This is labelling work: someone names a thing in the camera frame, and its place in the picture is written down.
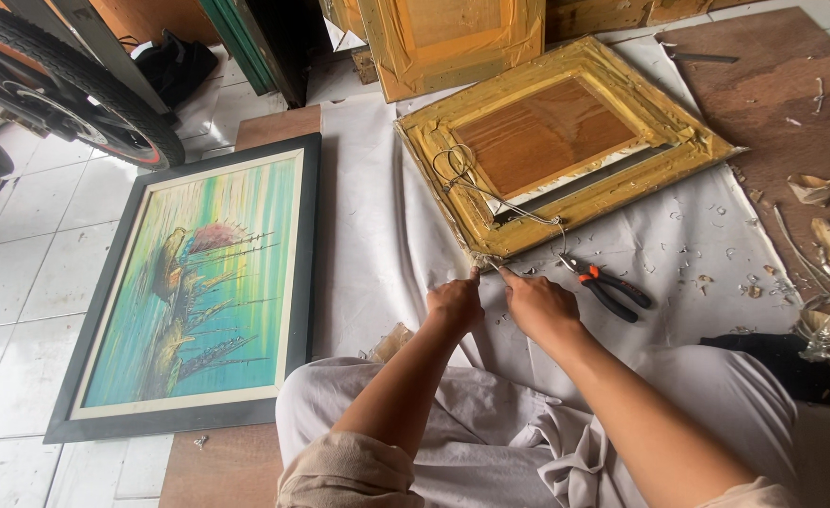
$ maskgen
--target gold picture frame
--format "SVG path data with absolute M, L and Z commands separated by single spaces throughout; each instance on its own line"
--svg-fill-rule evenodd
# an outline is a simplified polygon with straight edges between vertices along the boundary
M 532 211 L 548 223 L 524 216 L 499 222 L 491 209 L 498 202 L 488 199 L 499 194 L 482 168 L 480 154 L 471 167 L 460 164 L 469 154 L 462 148 L 459 130 L 570 79 L 605 107 L 601 114 L 612 114 L 635 135 L 609 152 L 568 161 L 548 181 L 592 174 L 618 159 L 620 149 L 628 153 L 626 147 L 629 152 L 644 146 L 660 151 Z M 560 235 L 560 227 L 576 228 L 742 150 L 716 135 L 593 36 L 410 113 L 395 127 L 472 260 L 488 255 L 509 258 Z M 467 184 L 449 183 L 458 175 L 467 177 Z
M 359 0 L 387 102 L 498 75 L 543 52 L 543 0 Z

